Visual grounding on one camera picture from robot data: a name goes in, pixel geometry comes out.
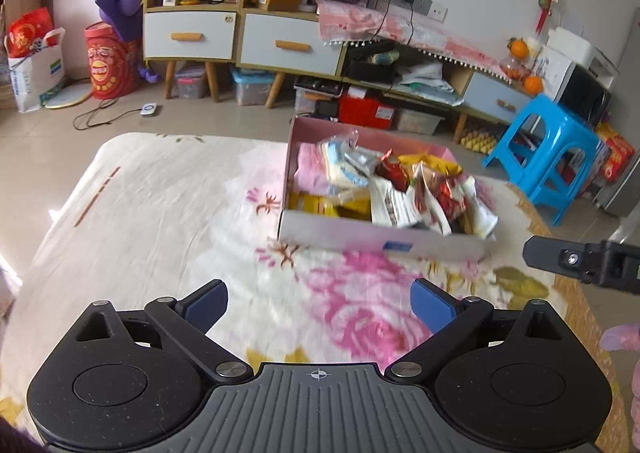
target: white drawer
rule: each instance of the white drawer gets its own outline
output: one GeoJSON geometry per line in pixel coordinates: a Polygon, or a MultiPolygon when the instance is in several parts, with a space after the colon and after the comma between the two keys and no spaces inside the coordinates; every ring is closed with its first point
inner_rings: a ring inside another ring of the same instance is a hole
{"type": "Polygon", "coordinates": [[[244,64],[335,75],[340,49],[339,46],[323,45],[318,23],[311,20],[266,14],[248,14],[244,18],[240,55],[240,62],[244,64]],[[300,52],[278,48],[276,42],[301,43],[309,48],[300,52]]]}
{"type": "Polygon", "coordinates": [[[512,123],[531,98],[507,83],[495,80],[481,72],[474,72],[465,91],[465,102],[470,107],[493,117],[512,123]]]}
{"type": "Polygon", "coordinates": [[[235,28],[236,14],[224,11],[147,13],[144,35],[145,58],[231,59],[235,28]],[[172,39],[172,36],[185,38],[180,36],[181,34],[190,34],[197,40],[172,39]]]}

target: wooden cabinet leg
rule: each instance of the wooden cabinet leg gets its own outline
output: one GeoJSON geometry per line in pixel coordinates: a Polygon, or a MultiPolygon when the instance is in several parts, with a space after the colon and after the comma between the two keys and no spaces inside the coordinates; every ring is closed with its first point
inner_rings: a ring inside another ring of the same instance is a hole
{"type": "Polygon", "coordinates": [[[269,90],[269,97],[267,98],[267,102],[264,104],[267,108],[272,108],[273,104],[278,97],[278,93],[280,93],[280,89],[282,88],[282,83],[284,81],[286,74],[284,72],[278,72],[276,74],[276,78],[273,80],[273,84],[271,85],[271,89],[269,90]]]}
{"type": "Polygon", "coordinates": [[[214,103],[220,102],[220,95],[218,94],[218,77],[216,76],[216,64],[212,61],[206,61],[204,69],[207,72],[207,81],[209,82],[209,92],[214,103]]]}
{"type": "Polygon", "coordinates": [[[171,99],[171,94],[174,89],[174,76],[175,59],[172,59],[166,63],[166,76],[164,77],[164,99],[171,99]]]}
{"type": "Polygon", "coordinates": [[[456,124],[456,131],[453,134],[453,142],[456,144],[460,144],[460,139],[462,139],[462,132],[465,129],[466,125],[466,114],[460,114],[458,118],[458,124],[456,124]]]}

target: metal screw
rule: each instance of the metal screw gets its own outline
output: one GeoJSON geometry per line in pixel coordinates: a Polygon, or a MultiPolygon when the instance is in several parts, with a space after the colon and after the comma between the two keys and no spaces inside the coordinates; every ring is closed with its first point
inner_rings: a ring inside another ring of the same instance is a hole
{"type": "Polygon", "coordinates": [[[240,377],[246,373],[246,365],[238,361],[228,361],[226,363],[220,363],[216,367],[216,372],[218,375],[222,375],[222,377],[240,377]]]}
{"type": "Polygon", "coordinates": [[[412,361],[402,361],[391,367],[391,373],[398,377],[415,377],[420,375],[422,367],[418,363],[412,361]]]}

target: orange fruit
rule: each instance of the orange fruit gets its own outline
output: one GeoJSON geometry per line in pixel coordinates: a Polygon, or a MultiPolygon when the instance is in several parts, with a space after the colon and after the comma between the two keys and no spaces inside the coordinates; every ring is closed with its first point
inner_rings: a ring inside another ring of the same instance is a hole
{"type": "Polygon", "coordinates": [[[509,41],[509,51],[514,58],[525,59],[529,55],[529,47],[524,43],[524,40],[512,38],[509,41]]]}
{"type": "Polygon", "coordinates": [[[545,91],[545,85],[539,76],[529,76],[524,80],[524,90],[532,96],[537,96],[545,91]]]}

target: red canister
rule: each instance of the red canister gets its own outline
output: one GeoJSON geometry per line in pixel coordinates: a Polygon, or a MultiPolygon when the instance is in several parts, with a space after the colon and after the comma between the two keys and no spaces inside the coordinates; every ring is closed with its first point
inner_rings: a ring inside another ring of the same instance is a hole
{"type": "Polygon", "coordinates": [[[113,27],[98,22],[84,30],[94,97],[112,99],[140,85],[140,40],[121,42],[113,27]]]}

